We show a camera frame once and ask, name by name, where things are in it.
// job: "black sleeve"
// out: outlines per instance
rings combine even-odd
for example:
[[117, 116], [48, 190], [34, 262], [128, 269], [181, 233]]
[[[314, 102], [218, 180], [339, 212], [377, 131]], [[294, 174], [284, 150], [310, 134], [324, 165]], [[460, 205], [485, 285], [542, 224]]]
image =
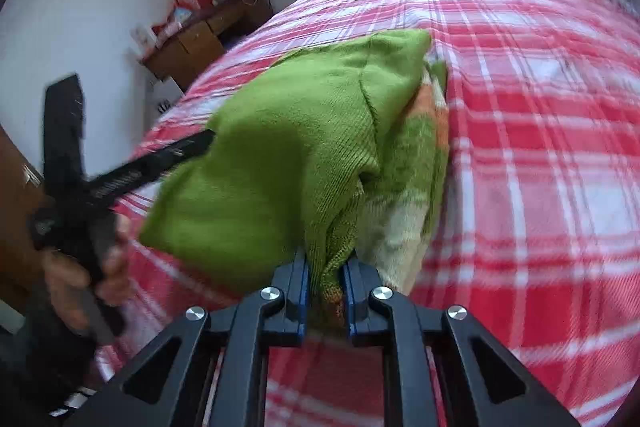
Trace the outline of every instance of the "black sleeve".
[[93, 338], [72, 333], [60, 320], [43, 285], [31, 299], [23, 327], [2, 346], [0, 378], [10, 381], [0, 388], [11, 386], [33, 410], [55, 410], [82, 385], [95, 348]]

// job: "silver screw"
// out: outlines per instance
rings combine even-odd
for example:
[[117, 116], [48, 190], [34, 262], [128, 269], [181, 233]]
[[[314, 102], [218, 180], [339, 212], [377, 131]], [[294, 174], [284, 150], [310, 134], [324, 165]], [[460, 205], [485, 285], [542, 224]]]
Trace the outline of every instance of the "silver screw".
[[459, 304], [455, 304], [447, 310], [447, 315], [452, 319], [457, 321], [461, 321], [466, 317], [466, 308], [460, 306]]
[[260, 290], [260, 297], [266, 301], [274, 301], [280, 297], [280, 290], [274, 286], [267, 286], [267, 288], [262, 288], [262, 290]]
[[373, 288], [371, 290], [371, 293], [373, 293], [373, 296], [380, 301], [386, 301], [387, 299], [390, 299], [394, 294], [393, 290], [391, 288], [387, 288], [386, 286], [378, 286], [376, 288]]
[[199, 321], [207, 312], [204, 311], [200, 306], [192, 306], [187, 311], [184, 312], [184, 316], [187, 317], [190, 321]]

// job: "red and white plaid blanket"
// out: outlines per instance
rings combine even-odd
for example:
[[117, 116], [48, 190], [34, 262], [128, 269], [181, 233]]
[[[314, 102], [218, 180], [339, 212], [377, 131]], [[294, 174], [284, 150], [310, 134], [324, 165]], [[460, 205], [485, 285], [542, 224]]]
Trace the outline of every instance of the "red and white plaid blanket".
[[[298, 0], [205, 71], [137, 154], [201, 128], [282, 54], [424, 28], [449, 65], [443, 216], [411, 297], [472, 313], [586, 426], [640, 373], [640, 25], [607, 0]], [[155, 194], [118, 211], [134, 232]], [[188, 306], [234, 298], [132, 241], [129, 330], [107, 376]], [[381, 426], [375, 349], [274, 349], [266, 424]]]

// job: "person's arm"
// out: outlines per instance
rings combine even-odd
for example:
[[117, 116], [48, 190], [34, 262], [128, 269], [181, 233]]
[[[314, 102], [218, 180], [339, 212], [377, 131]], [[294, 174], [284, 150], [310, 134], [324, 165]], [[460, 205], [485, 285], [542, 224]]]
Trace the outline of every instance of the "person's arm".
[[[118, 244], [109, 251], [102, 265], [105, 279], [96, 288], [98, 296], [113, 306], [130, 296], [121, 248], [126, 225], [118, 224]], [[0, 349], [0, 396], [8, 396], [4, 388], [14, 395], [12, 403], [0, 398], [0, 417], [23, 403], [40, 413], [62, 406], [82, 384], [97, 347], [78, 301], [78, 290], [89, 284], [87, 272], [71, 258], [47, 251], [44, 279], [34, 292], [23, 327], [5, 338]]]

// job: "triangular cutout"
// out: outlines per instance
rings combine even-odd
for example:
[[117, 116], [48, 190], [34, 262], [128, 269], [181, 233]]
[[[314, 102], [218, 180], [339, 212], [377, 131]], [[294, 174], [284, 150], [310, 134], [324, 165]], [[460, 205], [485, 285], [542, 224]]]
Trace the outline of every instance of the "triangular cutout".
[[489, 394], [489, 400], [498, 404], [511, 398], [521, 396], [526, 386], [520, 378], [509, 368], [491, 347], [481, 339], [471, 340], [471, 348], [480, 367], [484, 385]]
[[157, 403], [181, 343], [178, 337], [171, 338], [145, 365], [131, 375], [122, 386], [123, 392], [151, 405]]

